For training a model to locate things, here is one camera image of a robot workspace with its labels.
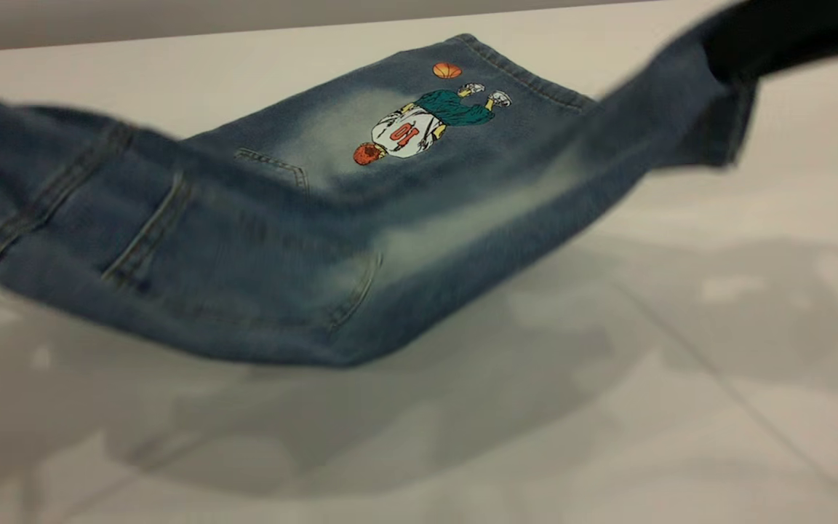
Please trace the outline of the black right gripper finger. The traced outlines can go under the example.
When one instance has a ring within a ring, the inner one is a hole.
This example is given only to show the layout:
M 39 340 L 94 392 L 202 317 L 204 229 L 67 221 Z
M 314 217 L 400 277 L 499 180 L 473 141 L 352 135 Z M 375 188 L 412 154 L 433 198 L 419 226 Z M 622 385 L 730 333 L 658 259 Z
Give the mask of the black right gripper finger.
M 717 77 L 763 77 L 838 57 L 838 1 L 742 1 L 707 36 Z

